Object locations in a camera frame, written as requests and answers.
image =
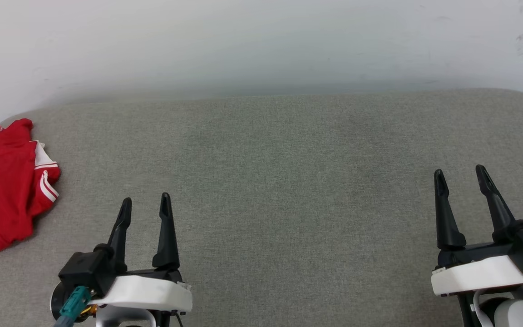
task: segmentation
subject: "white stripe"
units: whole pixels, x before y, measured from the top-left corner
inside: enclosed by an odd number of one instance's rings
[[[44,172],[44,174],[42,175],[42,178],[39,179],[39,188],[40,190],[42,190],[42,193],[44,193],[44,195],[52,202],[55,202],[56,201],[56,197],[50,193],[48,191],[47,188],[45,188],[44,186],[44,178],[47,178],[47,174],[45,174],[47,172],[47,170]]]
[[[44,165],[58,165],[58,162],[57,161],[50,161],[50,162],[43,162],[43,163],[38,163],[37,165],[35,165],[36,167],[39,167],[39,166],[44,166]]]
[[[56,197],[60,196],[60,194],[58,192],[56,192],[56,190],[54,188],[52,188],[52,186],[49,184],[49,182],[48,182],[48,171],[47,170],[44,171],[44,176],[45,176],[44,183],[48,187],[48,189],[50,191],[52,191],[52,193],[54,193],[54,195],[56,195]]]
[[[34,169],[39,169],[39,168],[53,168],[53,167],[57,167],[58,164],[57,163],[50,163],[48,165],[39,165],[39,166],[36,166]]]

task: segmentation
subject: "robotic arm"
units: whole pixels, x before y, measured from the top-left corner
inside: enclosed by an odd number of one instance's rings
[[[108,244],[98,244],[93,252],[74,253],[60,271],[60,284],[50,300],[52,315],[58,323],[65,321],[68,326],[93,316],[96,327],[118,327],[126,321],[148,321],[151,327],[168,327],[171,316],[180,322],[179,315],[191,312],[191,286],[183,283],[178,270],[170,196],[163,193],[161,198],[158,251],[152,260],[154,269],[129,271],[124,263],[131,213],[132,201],[126,198]],[[68,319],[70,312],[66,308],[74,302],[76,306],[72,307],[78,309]]]
[[[523,327],[523,220],[516,220],[482,165],[475,168],[492,217],[492,243],[467,246],[449,205],[443,172],[434,173],[438,265],[436,295],[457,296],[465,327]],[[511,292],[481,302],[482,294]]]

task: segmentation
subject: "gray fabric surface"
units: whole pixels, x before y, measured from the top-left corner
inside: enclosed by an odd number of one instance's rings
[[[523,94],[500,89],[92,104],[24,114],[60,199],[0,253],[0,326],[50,327],[75,251],[133,199],[129,269],[148,268],[172,195],[191,326],[459,326],[433,295],[433,172],[468,244],[492,226],[484,164],[523,219]],[[83,326],[93,325],[89,319]]]

